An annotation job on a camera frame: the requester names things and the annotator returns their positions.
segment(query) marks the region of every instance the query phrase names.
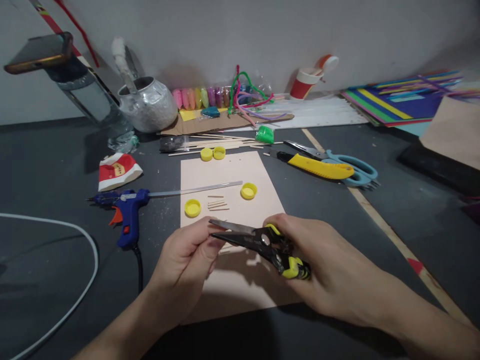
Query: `paper cup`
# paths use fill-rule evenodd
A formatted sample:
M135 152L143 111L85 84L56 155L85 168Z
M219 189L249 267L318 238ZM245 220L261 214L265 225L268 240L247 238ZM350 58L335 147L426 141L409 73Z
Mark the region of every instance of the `paper cup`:
M294 99L303 100L307 97L310 90L319 82L320 78L323 76L322 73L318 75L310 75L318 69L313 67L302 67L298 70L296 75L295 82L290 91L290 97Z

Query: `orange trigger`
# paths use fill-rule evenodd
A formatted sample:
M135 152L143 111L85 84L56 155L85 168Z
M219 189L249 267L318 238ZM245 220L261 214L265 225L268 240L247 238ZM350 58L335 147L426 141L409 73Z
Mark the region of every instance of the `orange trigger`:
M115 209L115 215L113 216L113 219L110 221L108 226L112 226L113 224L118 224L121 223L124 220L124 217L122 216L122 212L120 209L116 206L112 206L112 209Z

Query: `power cord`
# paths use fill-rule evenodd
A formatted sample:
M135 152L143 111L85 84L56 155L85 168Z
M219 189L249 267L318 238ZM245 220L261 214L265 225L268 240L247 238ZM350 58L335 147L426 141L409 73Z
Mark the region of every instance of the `power cord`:
M140 294L144 289L144 265L142 263L142 253L140 252L140 248L137 244L135 244L131 249L135 254L136 262L138 263L138 294Z
M94 261L93 274L91 275L90 281L86 285L85 290L83 290L80 297L73 304L71 309L68 310L67 313L50 330L48 330L48 332L45 335L43 335L40 339L38 339L36 342L34 342L29 347L27 347L21 353L15 355L14 357L12 357L10 359L10 360L18 360L18 359L23 358L26 354L30 353L33 349L37 348L45 340L47 340L69 318L70 314L73 313L74 310L77 308L77 306L80 304L80 302L83 300L83 298L87 294L87 291L89 291L90 287L92 286L92 283L94 282L95 277L97 276L97 271L99 270L99 252L97 251L97 246L95 245L95 242L92 239L92 237L84 229L82 229L80 226L77 226L75 224L72 224L72 223L69 223L69 222L58 221L58 220L45 219L45 218L41 218L41 217L16 215L16 214L9 214L9 213L0 213L0 217L1 218L10 218L10 219L37 221L37 222L41 222L41 223L57 224L57 225L63 225L63 226L69 227L69 228L74 228L75 230L78 230L79 232L82 233L83 236L86 237L86 239L88 240L88 242L91 245L91 250L93 251L93 261Z

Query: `blue scissors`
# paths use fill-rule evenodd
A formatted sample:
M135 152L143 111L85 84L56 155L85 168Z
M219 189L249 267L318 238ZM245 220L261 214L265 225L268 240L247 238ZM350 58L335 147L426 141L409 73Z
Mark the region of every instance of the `blue scissors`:
M298 142L285 140L284 144L307 155L308 157L329 164L349 164L355 170L355 173L343 179L343 183L347 186L365 188L373 190L380 186L377 177L379 173L375 168L359 158L348 155L335 155L331 150L326 152L318 151L312 147L306 147Z

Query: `smartphone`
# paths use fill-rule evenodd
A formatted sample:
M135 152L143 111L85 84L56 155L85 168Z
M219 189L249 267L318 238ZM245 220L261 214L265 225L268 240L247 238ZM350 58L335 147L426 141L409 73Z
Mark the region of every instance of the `smartphone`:
M64 64L72 56L72 41L69 32L32 37L3 68L16 75Z

